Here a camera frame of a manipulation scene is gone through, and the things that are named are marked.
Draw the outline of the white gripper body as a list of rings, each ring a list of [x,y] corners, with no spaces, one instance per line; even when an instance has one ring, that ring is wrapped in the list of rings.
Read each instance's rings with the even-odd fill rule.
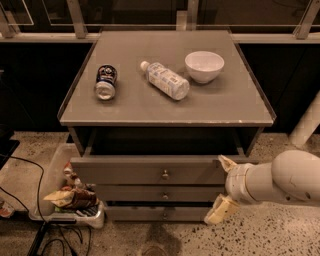
[[[260,204],[261,200],[254,197],[249,189],[248,178],[256,180],[258,165],[251,163],[233,164],[227,169],[225,188],[228,196],[238,204]]]

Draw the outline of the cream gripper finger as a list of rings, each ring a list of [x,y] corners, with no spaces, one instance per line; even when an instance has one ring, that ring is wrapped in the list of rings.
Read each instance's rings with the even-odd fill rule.
[[[219,155],[218,160],[222,165],[222,168],[226,173],[229,173],[233,168],[237,166],[237,163],[234,162],[233,160],[227,158],[224,155]]]
[[[230,196],[219,194],[212,208],[204,218],[204,222],[208,225],[221,223],[223,220],[236,213],[240,205],[231,199]]]

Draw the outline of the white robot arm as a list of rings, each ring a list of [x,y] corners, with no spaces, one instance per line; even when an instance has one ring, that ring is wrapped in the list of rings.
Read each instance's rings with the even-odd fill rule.
[[[221,223],[242,205],[320,205],[320,158],[311,153],[288,150],[257,165],[238,164],[223,155],[218,160],[227,173],[227,194],[217,196],[204,218],[208,225]]]

